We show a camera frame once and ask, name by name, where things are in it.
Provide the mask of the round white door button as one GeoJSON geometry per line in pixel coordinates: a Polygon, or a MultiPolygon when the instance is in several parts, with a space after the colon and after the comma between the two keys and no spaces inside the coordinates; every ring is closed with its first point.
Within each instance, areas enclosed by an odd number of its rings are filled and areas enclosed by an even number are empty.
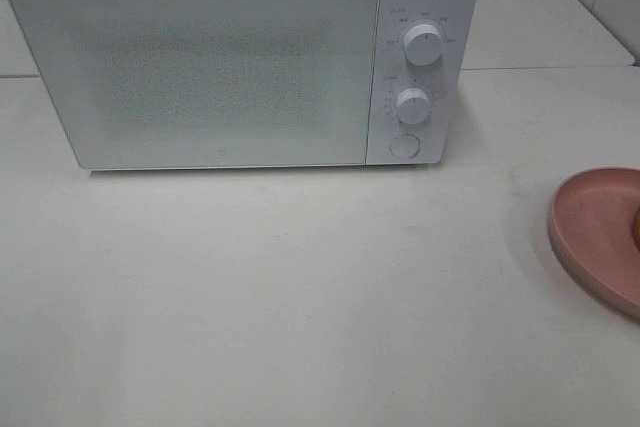
{"type": "Polygon", "coordinates": [[[397,158],[411,159],[420,151],[420,140],[414,135],[402,134],[391,140],[389,150],[397,158]]]}

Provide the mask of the white microwave door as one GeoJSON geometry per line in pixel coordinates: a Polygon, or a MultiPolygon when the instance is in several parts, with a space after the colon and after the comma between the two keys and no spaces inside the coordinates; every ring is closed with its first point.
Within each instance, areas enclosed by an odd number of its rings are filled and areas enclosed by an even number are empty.
{"type": "Polygon", "coordinates": [[[89,170],[360,164],[378,0],[10,0],[89,170]]]}

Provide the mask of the pink round plate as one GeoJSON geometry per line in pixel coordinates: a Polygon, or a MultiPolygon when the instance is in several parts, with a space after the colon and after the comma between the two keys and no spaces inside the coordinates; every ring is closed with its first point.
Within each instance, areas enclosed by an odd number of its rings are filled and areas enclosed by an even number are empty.
{"type": "Polygon", "coordinates": [[[639,208],[639,171],[594,168],[565,179],[549,205],[557,259],[589,294],[639,318],[639,249],[631,226],[639,208]]]}

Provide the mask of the toy burger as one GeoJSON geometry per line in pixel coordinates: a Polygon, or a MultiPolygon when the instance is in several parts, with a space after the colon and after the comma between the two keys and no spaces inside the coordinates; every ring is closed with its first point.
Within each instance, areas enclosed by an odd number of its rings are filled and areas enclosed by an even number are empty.
{"type": "Polygon", "coordinates": [[[634,214],[631,226],[631,234],[637,249],[640,249],[640,208],[634,214]]]}

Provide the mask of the upper white microwave knob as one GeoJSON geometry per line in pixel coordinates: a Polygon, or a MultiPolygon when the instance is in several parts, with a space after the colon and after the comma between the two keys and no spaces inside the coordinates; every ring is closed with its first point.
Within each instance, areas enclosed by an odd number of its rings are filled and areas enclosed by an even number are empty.
{"type": "Polygon", "coordinates": [[[406,60],[413,66],[426,67],[438,61],[444,47],[444,34],[430,20],[411,25],[401,37],[406,60]]]}

